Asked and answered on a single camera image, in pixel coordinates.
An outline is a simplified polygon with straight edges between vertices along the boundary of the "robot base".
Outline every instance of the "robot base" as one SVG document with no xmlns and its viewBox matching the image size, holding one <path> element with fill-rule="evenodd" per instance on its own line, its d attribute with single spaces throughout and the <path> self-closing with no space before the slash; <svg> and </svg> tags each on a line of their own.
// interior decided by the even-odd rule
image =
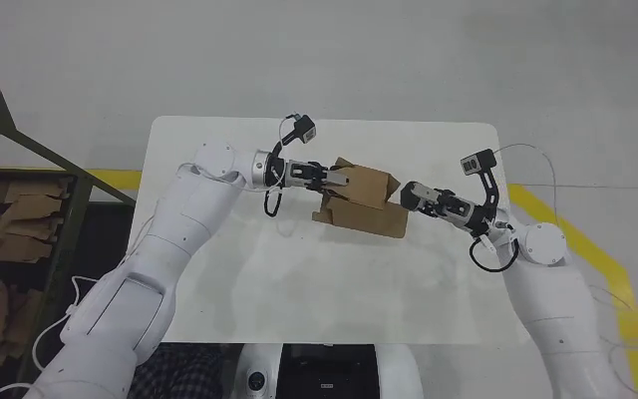
<svg viewBox="0 0 638 399">
<path fill-rule="evenodd" d="M 423 399 L 407 345 L 246 344 L 232 399 Z"/>
</svg>

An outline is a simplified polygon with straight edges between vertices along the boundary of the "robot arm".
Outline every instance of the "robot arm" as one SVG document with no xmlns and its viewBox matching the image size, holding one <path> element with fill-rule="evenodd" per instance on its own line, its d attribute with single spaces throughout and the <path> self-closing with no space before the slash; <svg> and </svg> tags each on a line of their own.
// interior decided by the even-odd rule
<svg viewBox="0 0 638 399">
<path fill-rule="evenodd" d="M 293 133 L 307 141 L 308 129 Z M 203 143 L 194 161 L 177 170 L 132 253 L 70 309 L 60 335 L 65 346 L 35 382 L 39 390 L 25 397 L 41 398 L 42 391 L 46 398 L 125 398 L 135 367 L 151 357 L 172 321 L 179 277 L 219 230 L 245 186 L 280 184 L 324 192 L 347 183 L 317 163 L 285 162 L 277 155 Z"/>
<path fill-rule="evenodd" d="M 401 204 L 468 231 L 476 239 L 473 261 L 502 272 L 513 309 L 540 352 L 554 399 L 618 398 L 618 383 L 600 347 L 593 299 L 564 234 L 550 223 L 523 225 L 497 208 L 489 170 L 495 165 L 491 150 L 462 160 L 466 175 L 481 176 L 483 205 L 416 182 L 402 190 Z M 479 242 L 496 252 L 501 268 L 487 269 L 474 259 Z"/>
</svg>

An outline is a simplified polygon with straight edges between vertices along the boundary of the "plaid fabric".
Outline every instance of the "plaid fabric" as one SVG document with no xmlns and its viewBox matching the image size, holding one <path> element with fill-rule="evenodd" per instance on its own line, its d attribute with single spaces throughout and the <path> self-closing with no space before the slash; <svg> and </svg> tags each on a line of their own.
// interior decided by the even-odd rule
<svg viewBox="0 0 638 399">
<path fill-rule="evenodd" d="M 128 399 L 220 399 L 222 365 L 217 345 L 160 344 L 136 369 Z"/>
</svg>

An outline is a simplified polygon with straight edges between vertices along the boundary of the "white table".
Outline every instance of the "white table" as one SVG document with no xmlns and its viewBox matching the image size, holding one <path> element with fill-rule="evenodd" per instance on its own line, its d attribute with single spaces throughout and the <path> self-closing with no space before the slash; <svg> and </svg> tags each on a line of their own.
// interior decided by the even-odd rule
<svg viewBox="0 0 638 399">
<path fill-rule="evenodd" d="M 330 166 L 341 156 L 391 172 L 402 183 L 416 180 L 484 200 L 479 178 L 466 177 L 460 159 L 499 147 L 490 125 L 315 122 L 317 138 L 288 146 L 290 158 Z M 155 120 L 133 236 L 177 166 L 192 160 L 207 136 L 221 135 L 238 149 L 271 150 L 278 124 L 276 119 Z M 501 165 L 494 174 L 501 205 L 508 205 Z M 242 194 L 182 275 L 164 341 L 517 345 L 527 339 L 502 278 L 472 264 L 467 233 L 418 213 L 410 215 L 404 239 L 334 227 L 311 221 L 320 200 L 306 190 L 287 190 L 279 216 L 272 219 L 263 212 L 263 194 Z M 398 201 L 399 193 L 391 200 Z M 495 257 L 485 256 L 496 266 Z"/>
</svg>

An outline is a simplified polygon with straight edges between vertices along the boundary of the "gray floor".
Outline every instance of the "gray floor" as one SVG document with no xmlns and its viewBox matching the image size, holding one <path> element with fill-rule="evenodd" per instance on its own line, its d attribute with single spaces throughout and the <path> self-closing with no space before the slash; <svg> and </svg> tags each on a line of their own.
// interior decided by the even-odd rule
<svg viewBox="0 0 638 399">
<path fill-rule="evenodd" d="M 161 115 L 490 123 L 550 155 L 560 213 L 636 287 L 637 19 L 634 0 L 4 0 L 0 87 L 86 168 L 140 169 Z M 503 158 L 510 183 L 551 182 L 539 154 Z M 0 164 L 46 165 L 6 140 Z M 419 357 L 433 398 L 547 397 L 526 351 Z"/>
</svg>

